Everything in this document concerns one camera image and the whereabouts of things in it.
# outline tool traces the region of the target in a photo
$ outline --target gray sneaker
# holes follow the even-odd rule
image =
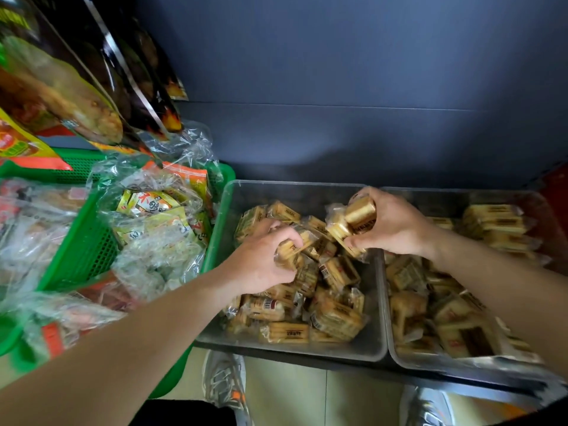
[[[401,426],[453,426],[446,394],[431,388],[405,386],[400,406]]]
[[[246,370],[242,356],[209,350],[202,370],[205,400],[218,408],[229,407],[235,412],[238,426],[252,426],[245,400]]]

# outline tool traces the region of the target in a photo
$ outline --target transparent plastic container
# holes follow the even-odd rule
[[[381,188],[399,195],[413,204],[426,216],[460,219],[471,204],[515,204],[524,215],[538,221],[527,235],[543,240],[539,253],[553,260],[547,269],[568,275],[568,240],[560,228],[546,199],[534,191],[503,190],[438,190],[427,188]],[[384,266],[380,273],[381,284],[387,285]],[[487,382],[522,378],[539,381],[562,380],[543,365],[519,362],[502,357],[454,359],[450,356],[425,353],[397,353],[391,325],[390,308],[385,308],[388,350],[394,361],[406,369],[443,372],[458,378],[472,378]]]
[[[215,254],[209,254],[205,269],[212,269],[233,252],[233,234],[241,214],[259,204],[280,200],[302,215],[314,215],[325,219],[325,205],[347,203],[364,185],[304,182],[269,182],[234,180],[225,187],[221,212],[211,243],[218,245]],[[387,336],[383,310],[387,300],[385,284],[380,279],[383,272],[379,250],[374,250],[369,264],[354,262],[361,275],[361,291],[366,296],[364,313],[370,322],[350,343],[265,343],[258,337],[231,335],[221,328],[217,317],[201,332],[196,341],[223,346],[239,346],[271,351],[284,351],[337,359],[378,362],[387,353]]]

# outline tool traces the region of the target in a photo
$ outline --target person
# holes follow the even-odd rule
[[[431,260],[498,314],[552,370],[568,377],[566,277],[437,228],[402,198],[371,187],[357,195],[361,194],[369,194],[375,201],[377,222],[371,231],[347,238],[348,245]],[[206,395],[216,407],[205,402],[206,406],[194,406],[189,411],[179,405],[171,405],[171,409],[162,405],[161,412],[150,404],[140,407],[198,333],[232,298],[294,279],[295,272],[274,263],[274,252],[285,239],[302,246],[294,229],[275,220],[262,220],[217,268],[124,319],[91,332],[72,349],[5,387],[0,391],[3,424],[126,426],[133,419],[133,424],[175,424],[191,419],[216,419],[217,424],[244,424],[240,422],[244,419],[250,424],[244,383],[239,378],[243,366],[238,365],[237,357],[223,357],[222,353],[208,359],[204,368]],[[536,413],[536,420],[531,420],[531,415],[524,420],[540,424],[545,421],[543,416],[561,418],[560,404]],[[227,409],[221,413],[222,406]],[[425,412],[418,410],[416,424],[434,424],[424,417],[437,417]]]

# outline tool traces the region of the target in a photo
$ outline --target black pants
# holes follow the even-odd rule
[[[231,408],[217,408],[204,401],[171,401],[152,399],[144,402],[130,426],[158,426],[177,424],[215,424],[236,426]]]

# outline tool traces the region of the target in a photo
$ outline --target gray wall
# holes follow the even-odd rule
[[[568,0],[138,0],[240,178],[523,185],[568,154]]]

